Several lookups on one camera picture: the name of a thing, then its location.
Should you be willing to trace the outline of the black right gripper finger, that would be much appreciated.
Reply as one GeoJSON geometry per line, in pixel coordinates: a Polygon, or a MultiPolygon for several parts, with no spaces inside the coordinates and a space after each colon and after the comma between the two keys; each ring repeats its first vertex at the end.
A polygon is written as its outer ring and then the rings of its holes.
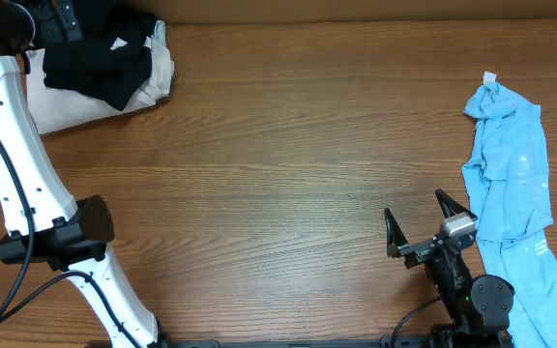
{"type": "Polygon", "coordinates": [[[409,247],[409,243],[389,208],[384,210],[387,229],[387,255],[392,258],[402,256],[402,250],[409,247]]]}
{"type": "Polygon", "coordinates": [[[461,213],[467,214],[471,219],[476,220],[477,216],[472,213],[469,209],[463,207],[456,201],[454,201],[446,192],[444,192],[441,188],[438,188],[435,191],[436,198],[444,214],[445,218],[449,218],[461,213]]]}

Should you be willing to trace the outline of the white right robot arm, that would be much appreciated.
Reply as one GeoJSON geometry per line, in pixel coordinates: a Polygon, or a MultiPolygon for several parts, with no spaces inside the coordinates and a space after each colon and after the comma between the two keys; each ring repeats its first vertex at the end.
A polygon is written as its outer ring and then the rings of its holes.
{"type": "Polygon", "coordinates": [[[512,347],[507,333],[513,308],[514,288],[497,275],[472,276],[462,251],[476,242],[477,216],[441,189],[435,191],[444,215],[439,232],[411,245],[390,209],[384,210],[387,255],[402,258],[406,268],[424,266],[438,296],[419,305],[396,325],[388,341],[391,347],[414,343],[420,347],[512,347]],[[435,324],[429,334],[400,336],[407,321],[430,305],[440,302],[451,322],[435,324]]]}

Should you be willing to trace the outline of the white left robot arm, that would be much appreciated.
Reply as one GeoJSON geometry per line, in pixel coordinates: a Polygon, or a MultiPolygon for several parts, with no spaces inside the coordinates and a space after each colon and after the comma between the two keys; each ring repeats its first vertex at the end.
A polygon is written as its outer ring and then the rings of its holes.
{"type": "Polygon", "coordinates": [[[75,200],[55,172],[30,115],[21,77],[26,52],[77,41],[70,1],[0,1],[0,260],[19,274],[0,306],[0,324],[66,279],[94,310],[112,347],[169,347],[160,322],[136,296],[113,246],[102,197],[75,200]]]}

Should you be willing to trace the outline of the black t-shirt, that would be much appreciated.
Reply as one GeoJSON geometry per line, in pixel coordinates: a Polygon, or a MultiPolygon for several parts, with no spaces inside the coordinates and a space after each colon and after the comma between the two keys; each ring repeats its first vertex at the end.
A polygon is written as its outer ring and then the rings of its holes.
{"type": "Polygon", "coordinates": [[[73,10],[82,38],[44,51],[44,85],[122,111],[151,75],[157,17],[115,0],[73,0],[73,10]]]}

